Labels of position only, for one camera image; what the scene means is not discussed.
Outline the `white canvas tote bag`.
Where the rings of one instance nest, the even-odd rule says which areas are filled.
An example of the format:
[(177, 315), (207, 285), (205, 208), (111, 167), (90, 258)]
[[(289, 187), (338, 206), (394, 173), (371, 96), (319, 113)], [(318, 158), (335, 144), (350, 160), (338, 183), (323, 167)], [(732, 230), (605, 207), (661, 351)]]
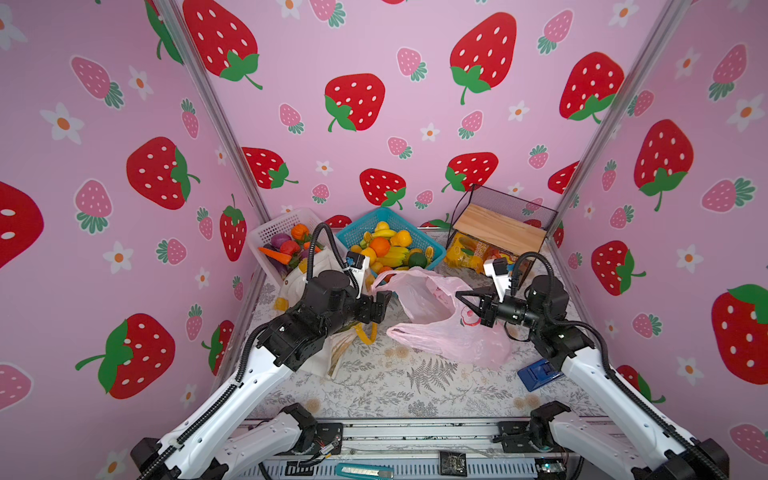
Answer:
[[(314, 270), (322, 270), (341, 266), (335, 254), (323, 250), (315, 254)], [(269, 322), (267, 331), (259, 336), (260, 346), (267, 348), (275, 357), (277, 366), (284, 365), (292, 371), (301, 369), (319, 376), (332, 375), (332, 353), (338, 348), (334, 345), (334, 337), (348, 329), (354, 329), (363, 323), (351, 323), (342, 330), (330, 336), (301, 336), (299, 332), (299, 301), (306, 285), (306, 266), (299, 267), (289, 274), (280, 297), (287, 301), (285, 308), (277, 308), (278, 316)]]

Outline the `pink plastic grocery bag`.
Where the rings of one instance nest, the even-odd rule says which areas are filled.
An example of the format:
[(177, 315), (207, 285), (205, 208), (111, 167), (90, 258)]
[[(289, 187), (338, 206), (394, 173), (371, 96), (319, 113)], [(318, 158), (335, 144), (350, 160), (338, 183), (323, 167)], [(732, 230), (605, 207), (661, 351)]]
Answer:
[(408, 318), (387, 330), (387, 336), (412, 349), (446, 360), (498, 369), (510, 358), (512, 344), (504, 328), (481, 319), (457, 297), (470, 286), (458, 277), (415, 267), (378, 275), (374, 293), (393, 292)]

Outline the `green toy lime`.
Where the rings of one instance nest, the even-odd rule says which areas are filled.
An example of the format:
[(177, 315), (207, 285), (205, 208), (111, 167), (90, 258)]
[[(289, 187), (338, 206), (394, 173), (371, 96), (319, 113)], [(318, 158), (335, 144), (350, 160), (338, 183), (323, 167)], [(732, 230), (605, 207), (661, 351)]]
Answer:
[(427, 259), (426, 255), (422, 252), (412, 252), (411, 255), (408, 257), (408, 267), (419, 267), (419, 268), (426, 268), (429, 264), (429, 260)]

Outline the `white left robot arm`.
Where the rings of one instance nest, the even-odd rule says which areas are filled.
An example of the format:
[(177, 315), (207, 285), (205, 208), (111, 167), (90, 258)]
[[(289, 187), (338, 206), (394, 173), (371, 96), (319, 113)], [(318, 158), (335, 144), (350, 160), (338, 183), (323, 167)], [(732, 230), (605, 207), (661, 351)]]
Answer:
[(251, 465), (293, 448), (307, 450), (316, 422), (292, 406), (234, 438), (233, 432), (267, 394), (352, 323), (383, 321), (390, 293), (363, 292), (370, 260), (347, 253), (337, 270), (309, 272), (300, 300), (247, 338), (237, 370), (177, 428), (144, 438), (131, 458), (142, 479), (230, 479)]

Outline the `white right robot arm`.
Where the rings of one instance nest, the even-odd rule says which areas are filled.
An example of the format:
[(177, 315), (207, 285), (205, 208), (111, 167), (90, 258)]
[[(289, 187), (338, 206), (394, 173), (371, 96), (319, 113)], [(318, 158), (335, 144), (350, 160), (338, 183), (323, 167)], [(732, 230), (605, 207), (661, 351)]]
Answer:
[(465, 290), (456, 298), (481, 325), (522, 326), (528, 341), (550, 366), (577, 384), (624, 435), (623, 440), (590, 426), (560, 401), (533, 410), (524, 438), (539, 451), (560, 447), (614, 479), (726, 479), (729, 457), (714, 440), (700, 441), (668, 419), (610, 365), (602, 335), (566, 317), (569, 295), (549, 261), (536, 252), (546, 272), (517, 293), (520, 273), (503, 260), (485, 264), (492, 287)]

